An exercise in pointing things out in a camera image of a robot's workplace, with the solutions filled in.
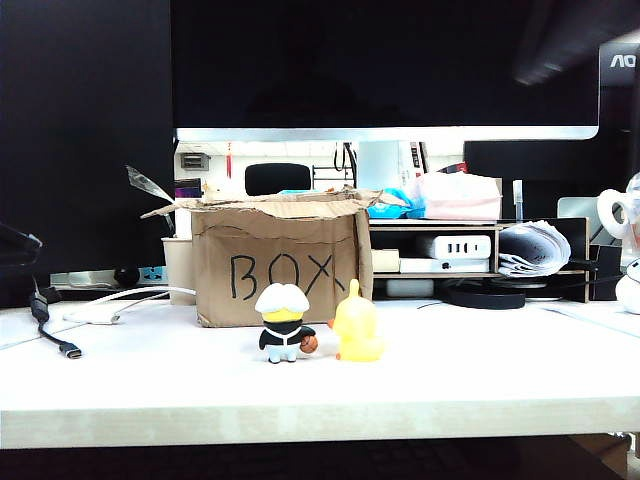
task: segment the yellow duck figurine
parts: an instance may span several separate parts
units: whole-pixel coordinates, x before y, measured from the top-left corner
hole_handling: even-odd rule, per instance
[[[372,362],[384,351],[382,338],[376,336],[378,314],[375,305],[358,295],[360,284],[353,279],[349,283],[349,296],[336,308],[335,319],[329,327],[340,337],[338,360]]]

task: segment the office chair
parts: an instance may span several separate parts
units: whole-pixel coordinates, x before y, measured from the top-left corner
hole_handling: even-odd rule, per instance
[[[269,195],[281,190],[309,190],[309,167],[297,163],[258,163],[244,172],[247,195]]]

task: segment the plastic bag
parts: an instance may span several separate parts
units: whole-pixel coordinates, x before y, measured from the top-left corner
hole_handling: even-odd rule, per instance
[[[400,200],[403,200],[407,205],[389,205],[386,203],[376,203],[372,205],[367,210],[369,212],[369,217],[371,218],[402,218],[407,212],[413,210],[413,206],[411,204],[411,200],[407,196],[407,194],[399,188],[385,188],[385,193],[393,195]]]
[[[408,190],[410,218],[498,220],[501,198],[496,180],[468,173],[427,173]]]

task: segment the desk organizer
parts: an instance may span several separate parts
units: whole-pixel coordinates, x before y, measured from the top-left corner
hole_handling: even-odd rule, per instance
[[[571,246],[573,260],[589,259],[589,222],[587,218],[546,218],[563,234]],[[484,235],[491,243],[489,271],[486,273],[374,273],[374,298],[384,298],[385,283],[390,279],[433,279],[436,284],[447,279],[481,279],[485,283],[507,279],[498,272],[499,233],[513,225],[513,220],[499,222],[454,222],[423,219],[369,220],[369,235],[373,249],[398,249],[400,257],[416,257],[416,238],[423,235]],[[538,277],[545,287],[533,289],[536,297],[563,298],[579,302],[589,301],[589,287],[584,282],[589,274],[584,269],[565,266],[555,275]]]

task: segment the computer monitor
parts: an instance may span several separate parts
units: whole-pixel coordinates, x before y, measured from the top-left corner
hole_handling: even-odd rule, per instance
[[[638,42],[607,42],[600,48],[600,123],[631,129]]]
[[[0,222],[43,242],[11,275],[164,264],[125,164],[171,193],[169,25],[168,0],[0,2]]]
[[[547,82],[515,78],[537,3],[174,1],[178,138],[592,137],[596,50]],[[545,3],[550,18],[575,4]]]

